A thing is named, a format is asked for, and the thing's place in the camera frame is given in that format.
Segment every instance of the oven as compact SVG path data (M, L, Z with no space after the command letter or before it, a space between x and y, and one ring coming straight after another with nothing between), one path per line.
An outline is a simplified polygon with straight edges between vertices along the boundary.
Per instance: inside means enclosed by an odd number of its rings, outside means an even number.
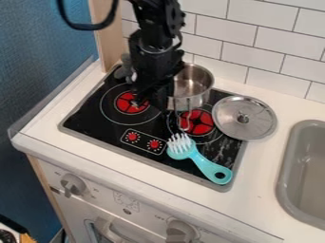
M111 189L40 161L76 243L238 243Z

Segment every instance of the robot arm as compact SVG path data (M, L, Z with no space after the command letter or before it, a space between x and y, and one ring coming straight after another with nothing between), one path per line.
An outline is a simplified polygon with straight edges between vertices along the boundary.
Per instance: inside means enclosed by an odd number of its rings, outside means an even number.
M130 58L136 79L130 86L136 97L135 105L149 100L164 111L168 97L174 93L174 76L183 69L179 49L185 13L177 0L128 0L134 9L139 27L129 38ZM111 11L99 24L76 24L69 21L64 0L57 0L62 18L78 30L99 30L111 25L119 0L112 0ZM178 37L179 43L173 45Z

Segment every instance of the blue handle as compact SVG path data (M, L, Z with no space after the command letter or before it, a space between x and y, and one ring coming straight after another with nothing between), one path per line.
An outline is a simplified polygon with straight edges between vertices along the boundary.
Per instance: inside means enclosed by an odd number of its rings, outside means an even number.
M204 157L197 149L189 155L198 168L211 181L218 185L227 184L233 177L233 172L228 168L211 162Z

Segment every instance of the pot lid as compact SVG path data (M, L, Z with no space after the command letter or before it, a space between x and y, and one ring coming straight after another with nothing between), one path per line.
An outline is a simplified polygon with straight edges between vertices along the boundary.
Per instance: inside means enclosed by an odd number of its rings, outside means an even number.
M277 127L277 116L266 103L251 97L230 96L215 104L213 120L225 135L238 140L260 140Z

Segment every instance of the stovetop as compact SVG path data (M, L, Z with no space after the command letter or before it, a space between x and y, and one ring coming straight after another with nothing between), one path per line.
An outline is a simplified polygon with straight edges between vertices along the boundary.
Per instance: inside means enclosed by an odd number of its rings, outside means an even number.
M208 180L192 160L173 160L166 154L166 142L171 135L180 133L179 127L189 128L186 133L205 157L231 170L238 167L235 164L240 161L243 142L222 134L211 116L213 105L231 94L212 89L209 102L190 114L174 111L162 114L149 102L141 107L132 106L134 97L129 88L125 81L117 81L110 74L105 83L66 118L63 131L83 134L90 142L99 140Z

